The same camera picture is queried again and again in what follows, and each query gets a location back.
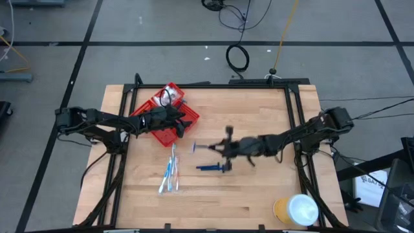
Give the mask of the black clamp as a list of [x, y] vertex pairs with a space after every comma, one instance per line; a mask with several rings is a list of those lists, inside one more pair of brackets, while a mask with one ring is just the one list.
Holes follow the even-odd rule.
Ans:
[[348, 192], [341, 190], [342, 200], [344, 208], [348, 211], [358, 213], [359, 211], [363, 211], [364, 209], [359, 204], [361, 200], [359, 197], [354, 198]]

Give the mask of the white printed box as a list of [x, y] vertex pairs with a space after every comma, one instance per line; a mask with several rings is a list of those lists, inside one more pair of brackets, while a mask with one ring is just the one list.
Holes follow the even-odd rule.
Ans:
[[387, 172], [378, 170], [369, 175], [362, 175], [353, 179], [353, 194], [360, 198], [360, 203], [373, 207], [379, 207], [384, 193], [384, 186], [377, 182], [387, 183]]

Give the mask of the black chair base part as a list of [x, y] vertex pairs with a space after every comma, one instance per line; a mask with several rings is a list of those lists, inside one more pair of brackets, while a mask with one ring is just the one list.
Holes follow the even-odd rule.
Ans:
[[13, 113], [10, 102], [0, 101], [0, 119], [9, 117]]

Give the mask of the black plastic bin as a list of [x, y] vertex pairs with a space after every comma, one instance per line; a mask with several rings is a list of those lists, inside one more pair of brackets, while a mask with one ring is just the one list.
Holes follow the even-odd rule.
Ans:
[[401, 139], [402, 155], [393, 160], [375, 219], [387, 233], [414, 233], [414, 137]]

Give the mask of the clear plastic packets in tray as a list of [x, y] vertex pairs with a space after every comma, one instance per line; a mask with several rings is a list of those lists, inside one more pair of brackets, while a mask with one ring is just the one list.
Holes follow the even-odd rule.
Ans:
[[150, 100], [155, 104], [155, 107], [154, 108], [157, 108], [157, 107], [161, 107], [161, 106], [159, 106], [159, 105], [157, 105], [154, 101], [153, 101], [153, 97], [154, 96], [162, 96], [162, 91], [164, 90], [164, 88], [166, 87], [166, 86], [171, 86], [171, 87], [174, 87], [174, 88], [176, 88], [176, 90], [179, 92], [179, 94], [180, 94], [180, 96], [179, 96], [179, 98], [178, 99], [176, 99], [176, 100], [174, 100], [174, 101], [172, 101], [172, 102], [170, 102], [170, 105], [173, 105], [173, 103], [175, 103], [175, 102], [178, 102], [179, 100], [182, 100], [183, 98], [184, 98], [184, 91], [182, 91], [175, 83], [173, 83], [173, 82], [170, 82], [169, 84], [167, 84], [167, 85], [165, 85], [161, 90], [159, 90], [157, 93], [155, 93], [151, 98], [150, 98]]

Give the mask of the yellow canister white lid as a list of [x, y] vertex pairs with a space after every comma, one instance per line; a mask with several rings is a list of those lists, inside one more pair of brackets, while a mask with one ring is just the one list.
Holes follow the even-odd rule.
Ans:
[[272, 211], [282, 223], [303, 227], [313, 225], [319, 217], [319, 208], [315, 200], [305, 194], [276, 200]]

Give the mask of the white vanity pack bag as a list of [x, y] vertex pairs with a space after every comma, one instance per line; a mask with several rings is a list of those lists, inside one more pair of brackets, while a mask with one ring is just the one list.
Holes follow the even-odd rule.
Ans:
[[170, 105], [170, 99], [166, 95], [154, 96], [153, 101], [161, 107], [167, 107], [168, 105]]
[[176, 90], [176, 88], [171, 86], [166, 86], [164, 90], [162, 91], [162, 100], [164, 102], [170, 103], [176, 99], [178, 99], [180, 96], [179, 92]]

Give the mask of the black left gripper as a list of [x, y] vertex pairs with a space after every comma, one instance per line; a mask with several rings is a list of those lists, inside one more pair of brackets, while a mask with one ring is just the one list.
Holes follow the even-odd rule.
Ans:
[[176, 107], [155, 107], [146, 112], [146, 131], [176, 129], [178, 138], [184, 136], [185, 128], [192, 125], [192, 120], [184, 117]]

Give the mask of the red white toothbrush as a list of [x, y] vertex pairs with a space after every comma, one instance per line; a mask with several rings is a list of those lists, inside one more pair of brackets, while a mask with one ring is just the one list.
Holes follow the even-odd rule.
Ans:
[[179, 190], [179, 158], [175, 157], [175, 171], [174, 171], [174, 191]]

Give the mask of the grey stand foot bar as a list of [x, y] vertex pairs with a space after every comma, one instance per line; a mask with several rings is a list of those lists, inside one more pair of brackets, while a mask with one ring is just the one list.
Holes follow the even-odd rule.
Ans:
[[2, 82], [32, 82], [33, 77], [29, 73], [11, 73], [0, 72], [0, 81]]
[[66, 5], [66, 0], [7, 0], [13, 6], [61, 6]]

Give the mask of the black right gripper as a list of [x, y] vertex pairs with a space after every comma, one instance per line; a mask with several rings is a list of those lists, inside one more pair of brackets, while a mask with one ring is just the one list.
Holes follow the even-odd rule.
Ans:
[[255, 167], [256, 164], [252, 161], [251, 157], [261, 154], [261, 141], [258, 138], [243, 137], [240, 140], [232, 141], [233, 132], [234, 128], [232, 126], [226, 126], [227, 137], [218, 143], [208, 146], [210, 150], [221, 154], [225, 158], [225, 163], [222, 168], [223, 173], [232, 170], [231, 160], [237, 156], [245, 156], [250, 165]]

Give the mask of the black desk bar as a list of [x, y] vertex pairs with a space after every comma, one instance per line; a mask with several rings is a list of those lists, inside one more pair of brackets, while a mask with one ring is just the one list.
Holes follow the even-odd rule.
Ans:
[[351, 165], [336, 173], [339, 181], [359, 177], [365, 173], [390, 168], [395, 159], [400, 159], [408, 165], [411, 173], [414, 173], [414, 150], [399, 150], [382, 157], [365, 161], [358, 165]]

